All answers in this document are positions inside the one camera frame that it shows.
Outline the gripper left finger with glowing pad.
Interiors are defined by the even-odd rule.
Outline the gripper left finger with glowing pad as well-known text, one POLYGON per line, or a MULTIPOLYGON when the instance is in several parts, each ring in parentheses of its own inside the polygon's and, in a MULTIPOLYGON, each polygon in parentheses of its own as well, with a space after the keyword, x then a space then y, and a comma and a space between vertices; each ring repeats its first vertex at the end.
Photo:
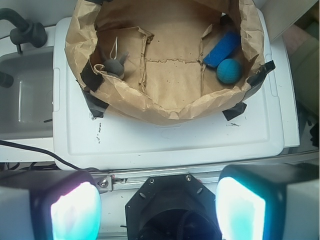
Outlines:
POLYGON ((95 240, 102 203, 85 170, 6 170, 0 174, 2 240, 95 240))

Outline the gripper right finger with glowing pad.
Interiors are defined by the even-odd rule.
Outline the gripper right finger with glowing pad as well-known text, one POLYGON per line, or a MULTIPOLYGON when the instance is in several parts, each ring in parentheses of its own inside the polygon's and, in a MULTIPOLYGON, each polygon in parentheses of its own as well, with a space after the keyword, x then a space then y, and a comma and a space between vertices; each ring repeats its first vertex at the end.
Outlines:
POLYGON ((219 176, 215 208, 227 240, 318 240, 320 167, 227 165, 219 176))

